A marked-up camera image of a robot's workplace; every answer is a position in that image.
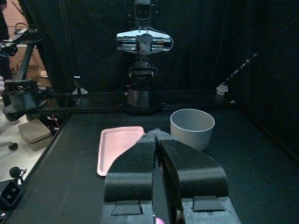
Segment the clamp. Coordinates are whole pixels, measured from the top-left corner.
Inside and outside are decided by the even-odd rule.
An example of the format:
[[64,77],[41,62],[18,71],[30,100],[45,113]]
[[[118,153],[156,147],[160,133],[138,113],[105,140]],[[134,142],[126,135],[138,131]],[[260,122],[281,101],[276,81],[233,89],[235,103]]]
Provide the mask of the clamp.
[[100,223],[154,223],[154,169],[162,176],[164,223],[240,223],[223,168],[158,129],[141,136],[108,170]]

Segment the black curtain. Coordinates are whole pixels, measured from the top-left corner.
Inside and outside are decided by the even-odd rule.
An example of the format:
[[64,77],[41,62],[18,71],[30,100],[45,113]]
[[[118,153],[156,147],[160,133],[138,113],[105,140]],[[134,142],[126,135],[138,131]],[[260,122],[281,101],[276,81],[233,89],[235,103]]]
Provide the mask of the black curtain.
[[[125,0],[18,2],[40,30],[38,50],[53,89],[72,92],[72,76],[80,75],[89,92],[124,90],[134,62],[133,54],[116,50],[117,33],[132,27]],[[228,81],[232,99],[299,158],[299,2],[157,2],[152,27],[173,39],[166,54],[149,56],[158,71],[158,89],[215,90],[237,70]]]
[[[72,91],[77,74],[89,92],[122,90],[134,62],[133,54],[116,50],[117,33],[132,28],[125,0],[20,0],[20,4],[41,33],[54,90]],[[173,39],[166,54],[149,56],[158,70],[158,89],[211,90],[227,77],[237,40],[237,6],[232,1],[158,1],[152,27]]]
[[299,160],[299,2],[247,1],[239,10],[235,67],[255,53],[256,57],[228,82],[229,91]]

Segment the black table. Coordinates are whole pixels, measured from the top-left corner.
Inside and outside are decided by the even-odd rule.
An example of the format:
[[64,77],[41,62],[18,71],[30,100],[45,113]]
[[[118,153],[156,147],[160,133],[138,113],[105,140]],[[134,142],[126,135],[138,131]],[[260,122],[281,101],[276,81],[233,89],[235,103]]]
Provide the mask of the black table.
[[[299,221],[299,165],[237,108],[205,108],[216,121],[204,151],[228,176],[229,199],[243,224]],[[166,109],[152,115],[76,114],[64,123],[26,179],[8,224],[98,224],[104,178],[97,175],[102,129],[137,125],[169,133]]]

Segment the black backdrop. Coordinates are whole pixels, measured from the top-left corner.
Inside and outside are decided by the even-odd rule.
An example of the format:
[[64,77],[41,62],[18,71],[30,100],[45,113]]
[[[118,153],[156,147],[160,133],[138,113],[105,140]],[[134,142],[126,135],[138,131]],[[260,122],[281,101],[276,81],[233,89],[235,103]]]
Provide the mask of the black backdrop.
[[[38,50],[53,89],[73,91],[72,76],[78,74],[89,92],[124,90],[134,60],[133,54],[116,50],[116,34],[129,30],[125,0],[18,2],[41,33]],[[299,2],[160,0],[157,9],[152,27],[174,43],[166,54],[149,57],[158,88],[215,89],[257,53],[228,89],[255,122],[299,158]]]

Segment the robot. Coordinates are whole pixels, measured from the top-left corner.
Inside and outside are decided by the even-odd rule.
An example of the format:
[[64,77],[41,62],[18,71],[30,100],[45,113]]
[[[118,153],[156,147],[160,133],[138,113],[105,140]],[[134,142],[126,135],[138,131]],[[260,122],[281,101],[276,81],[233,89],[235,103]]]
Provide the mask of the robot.
[[170,36],[150,27],[152,10],[156,2],[134,0],[134,29],[116,35],[116,49],[134,54],[134,64],[128,69],[129,85],[124,110],[132,114],[157,111],[164,103],[156,96],[157,70],[146,56],[165,53],[173,47]]

